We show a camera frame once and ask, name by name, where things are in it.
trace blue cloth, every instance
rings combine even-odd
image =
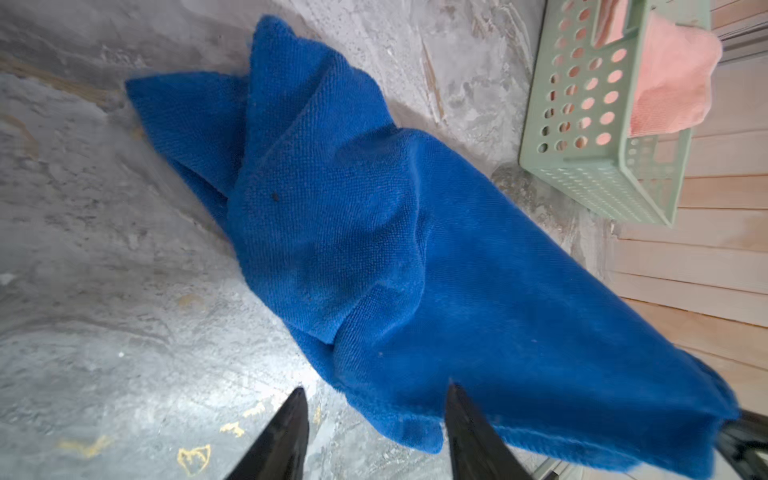
[[[450,381],[513,445],[585,465],[712,472],[737,404],[458,154],[397,128],[336,51],[265,17],[250,75],[127,92],[250,288],[383,435],[443,443]]]

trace pink towel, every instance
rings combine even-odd
[[[628,0],[605,0],[598,17],[601,47],[624,36]],[[723,54],[715,34],[675,25],[651,12],[630,124],[630,137],[672,134],[700,124],[712,106],[712,72]]]

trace green plastic basket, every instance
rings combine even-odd
[[[692,131],[654,155],[657,135],[627,136],[632,100],[650,11],[709,29],[709,0],[630,0],[624,37],[596,49],[600,1],[548,2],[520,165],[603,217],[671,225]]]

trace basket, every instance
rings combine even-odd
[[[629,138],[634,89],[650,11],[709,29],[709,2],[630,1],[624,37],[596,49],[600,1],[548,2],[520,165],[603,217],[672,225],[692,131],[670,155],[657,135]]]

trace folded pink cloth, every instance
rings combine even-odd
[[[605,0],[595,46],[624,36],[628,0]],[[700,124],[712,106],[712,72],[723,54],[715,34],[651,12],[634,92],[630,137],[672,134]]]

